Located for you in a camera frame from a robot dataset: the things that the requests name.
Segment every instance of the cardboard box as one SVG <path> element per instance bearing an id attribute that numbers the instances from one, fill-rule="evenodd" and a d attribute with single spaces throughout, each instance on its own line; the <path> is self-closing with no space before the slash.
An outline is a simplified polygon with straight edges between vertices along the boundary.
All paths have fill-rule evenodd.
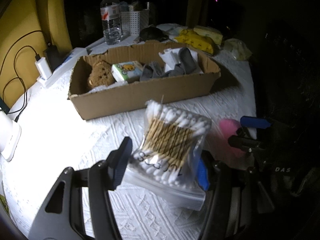
<path id="1" fill-rule="evenodd" d="M 145 107 L 145 102 L 154 99 L 163 103 L 208 95 L 213 83 L 221 76 L 220 68 L 206 54 L 198 52 L 199 66 L 203 74 L 152 79 L 134 82 L 121 87 L 96 93 L 89 91 L 87 80 L 92 66 L 100 60 L 110 65 L 137 60 L 142 65 L 157 61 L 162 67 L 164 62 L 159 52 L 169 48 L 189 47 L 183 43 L 159 43 L 149 41 L 143 45 L 132 45 L 108 49 L 104 54 L 83 56 L 73 69 L 69 87 L 69 99 L 84 120 L 132 111 Z"/>

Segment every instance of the bottle label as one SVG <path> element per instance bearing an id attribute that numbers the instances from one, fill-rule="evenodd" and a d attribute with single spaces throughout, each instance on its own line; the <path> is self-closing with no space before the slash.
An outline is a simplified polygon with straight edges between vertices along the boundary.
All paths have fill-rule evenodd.
<path id="1" fill-rule="evenodd" d="M 103 21 L 109 21 L 120 17 L 119 5 L 110 5 L 103 8 L 100 8 L 101 19 Z"/>

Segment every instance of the gray fabric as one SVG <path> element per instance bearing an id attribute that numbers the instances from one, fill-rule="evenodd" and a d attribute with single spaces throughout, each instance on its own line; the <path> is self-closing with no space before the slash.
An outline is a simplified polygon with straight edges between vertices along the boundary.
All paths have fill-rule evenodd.
<path id="1" fill-rule="evenodd" d="M 185 74 L 190 74 L 196 69 L 196 64 L 188 48 L 182 48 L 179 51 L 179 60 L 181 64 L 176 64 L 174 70 L 170 70 L 166 73 L 164 73 L 164 70 L 156 61 L 152 61 L 149 64 L 145 64 L 143 66 L 143 71 L 140 76 L 140 81 L 145 81 L 152 78 L 181 76 Z"/>

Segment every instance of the plastic water bottle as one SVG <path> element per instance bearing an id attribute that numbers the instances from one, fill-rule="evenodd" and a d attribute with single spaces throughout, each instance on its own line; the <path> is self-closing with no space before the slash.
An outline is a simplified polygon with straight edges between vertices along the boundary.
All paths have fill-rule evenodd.
<path id="1" fill-rule="evenodd" d="M 108 45 L 121 41 L 121 20 L 119 0 L 102 0 L 100 12 L 102 19 L 103 36 Z"/>

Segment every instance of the perforated basket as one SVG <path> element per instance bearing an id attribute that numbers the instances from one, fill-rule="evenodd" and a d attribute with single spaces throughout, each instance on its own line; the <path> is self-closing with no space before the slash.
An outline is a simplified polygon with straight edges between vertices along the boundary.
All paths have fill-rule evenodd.
<path id="1" fill-rule="evenodd" d="M 140 31 L 149 24 L 149 10 L 137 12 L 121 12 L 121 27 L 123 33 L 138 36 Z"/>

